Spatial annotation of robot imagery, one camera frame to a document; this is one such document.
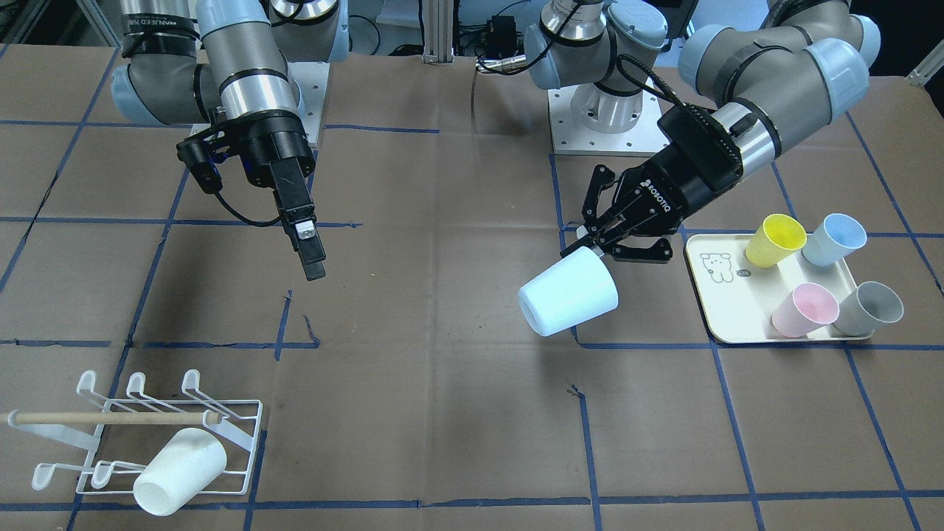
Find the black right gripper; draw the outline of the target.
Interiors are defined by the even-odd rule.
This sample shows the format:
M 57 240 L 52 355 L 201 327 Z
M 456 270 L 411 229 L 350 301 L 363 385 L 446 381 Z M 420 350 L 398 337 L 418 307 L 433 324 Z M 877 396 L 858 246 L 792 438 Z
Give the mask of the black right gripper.
M 306 279 L 326 276 L 326 252 L 306 184 L 313 172 L 313 151 L 293 111 L 255 111 L 227 119 L 179 142 L 176 154 L 208 195 L 219 195 L 223 189 L 217 165 L 238 157 L 250 184 L 273 189 Z

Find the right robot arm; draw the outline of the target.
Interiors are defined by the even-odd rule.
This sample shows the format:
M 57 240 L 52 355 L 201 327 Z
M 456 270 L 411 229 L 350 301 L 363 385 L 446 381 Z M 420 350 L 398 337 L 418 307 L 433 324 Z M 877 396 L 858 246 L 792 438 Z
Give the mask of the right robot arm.
M 314 281 L 326 274 L 309 181 L 316 169 L 327 65 L 350 53 L 345 1 L 124 1 L 118 110 L 140 125 L 204 125 L 176 145 L 205 194 L 240 160 L 273 192 L 277 217 Z

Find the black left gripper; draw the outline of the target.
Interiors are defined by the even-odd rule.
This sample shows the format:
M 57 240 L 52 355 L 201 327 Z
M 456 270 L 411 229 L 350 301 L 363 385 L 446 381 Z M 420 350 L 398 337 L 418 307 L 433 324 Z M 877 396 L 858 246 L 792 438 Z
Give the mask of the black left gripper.
M 670 144 L 644 164 L 620 174 L 604 164 L 592 171 L 580 246 L 617 262 L 670 262 L 668 235 L 743 177 L 735 135 L 705 108 L 675 105 L 658 126 Z

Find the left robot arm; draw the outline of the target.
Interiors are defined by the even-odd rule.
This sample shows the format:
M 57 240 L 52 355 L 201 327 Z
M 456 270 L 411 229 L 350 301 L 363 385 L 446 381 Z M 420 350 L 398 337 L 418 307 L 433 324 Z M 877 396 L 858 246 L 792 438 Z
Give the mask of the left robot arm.
M 847 1 L 773 1 L 762 26 L 705 26 L 678 73 L 715 110 L 681 100 L 652 71 L 664 16 L 641 1 L 552 1 L 525 33 L 530 77 L 543 89 L 589 85 L 607 97 L 670 102 L 667 147 L 616 173 L 594 168 L 581 246 L 621 262 L 666 263 L 668 235 L 739 182 L 863 100 L 882 46 L 875 21 Z

